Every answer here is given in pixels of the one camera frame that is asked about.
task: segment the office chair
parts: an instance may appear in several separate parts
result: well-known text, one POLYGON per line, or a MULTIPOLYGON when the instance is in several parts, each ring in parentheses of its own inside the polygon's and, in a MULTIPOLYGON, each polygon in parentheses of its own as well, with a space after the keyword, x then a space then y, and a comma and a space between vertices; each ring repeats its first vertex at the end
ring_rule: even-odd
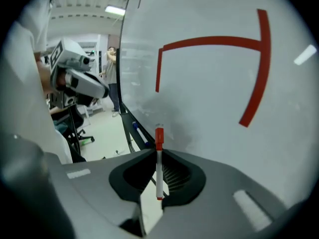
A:
POLYGON ((70 144, 73 144, 76 151, 81 154, 80 150, 80 141, 85 139, 91 139, 92 142, 95 141, 93 136, 82 136, 81 134, 85 134, 85 130, 77 131, 77 128, 83 125, 84 119, 82 115, 79 113, 76 105, 69 107, 67 110, 53 114, 53 120, 57 120, 57 124, 62 122, 66 123, 68 128, 62 134, 70 144))

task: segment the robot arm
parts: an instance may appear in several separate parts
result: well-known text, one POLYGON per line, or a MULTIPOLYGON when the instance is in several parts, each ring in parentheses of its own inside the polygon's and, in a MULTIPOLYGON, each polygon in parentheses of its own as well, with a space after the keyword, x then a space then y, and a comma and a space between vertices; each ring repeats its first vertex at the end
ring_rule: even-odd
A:
POLYGON ((52 103, 63 109, 75 103, 88 106, 93 98, 105 98, 109 87, 98 76, 91 74, 90 59, 80 45, 63 38, 52 52, 50 58, 50 83, 55 90, 51 94, 52 103), (58 88, 56 79, 65 72, 66 86, 58 88))

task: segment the red line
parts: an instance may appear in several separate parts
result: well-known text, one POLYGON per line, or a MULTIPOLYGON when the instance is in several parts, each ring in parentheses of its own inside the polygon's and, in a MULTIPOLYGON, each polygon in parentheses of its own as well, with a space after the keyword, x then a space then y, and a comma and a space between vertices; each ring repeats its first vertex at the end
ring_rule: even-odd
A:
POLYGON ((159 49, 159 57, 158 57, 158 71, 156 73, 156 87, 155 91, 160 91, 160 70, 161 70, 161 56, 163 54, 163 48, 159 49))
POLYGON ((263 97, 267 79, 270 69, 270 58, 271 58, 271 39, 270 39, 270 28, 265 10, 257 10, 259 24, 260 24, 260 35, 261 35, 261 50, 260 50, 260 61, 258 75, 255 83, 255 87, 246 110, 239 121, 239 124, 248 127, 251 120, 253 119, 259 103, 263 97))
POLYGON ((198 46, 198 45, 229 45, 237 46, 252 50, 260 51, 261 42, 254 39, 235 37, 235 36, 205 36, 197 37, 178 42, 173 42, 163 46, 163 51, 173 50, 183 47, 198 46))
POLYGON ((139 1, 139 6, 138 6, 138 8, 140 8, 140 4, 141 4, 141 0, 139 1))

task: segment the red marker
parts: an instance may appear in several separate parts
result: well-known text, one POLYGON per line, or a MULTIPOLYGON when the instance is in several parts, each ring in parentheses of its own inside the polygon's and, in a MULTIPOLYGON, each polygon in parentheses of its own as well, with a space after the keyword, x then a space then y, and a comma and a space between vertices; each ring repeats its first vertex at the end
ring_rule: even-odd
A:
POLYGON ((162 124, 157 124, 155 129, 155 144, 157 151, 156 162, 156 197, 158 200, 163 199, 163 170, 161 165, 161 152, 164 143, 164 128, 162 124))

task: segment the white panel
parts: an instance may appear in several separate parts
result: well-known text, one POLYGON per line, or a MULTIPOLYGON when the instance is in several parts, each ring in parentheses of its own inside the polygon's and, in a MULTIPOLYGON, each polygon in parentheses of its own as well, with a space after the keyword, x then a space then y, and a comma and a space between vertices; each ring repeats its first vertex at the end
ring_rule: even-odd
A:
POLYGON ((312 44, 287 0, 130 0, 121 42, 124 104, 154 137, 164 124, 164 147, 232 165, 287 206, 305 198, 318 165, 318 53, 297 66, 312 44), (162 54, 164 45, 205 36, 260 40, 257 9, 267 12, 270 72, 248 127, 239 124, 252 95, 260 52, 205 45, 162 54))

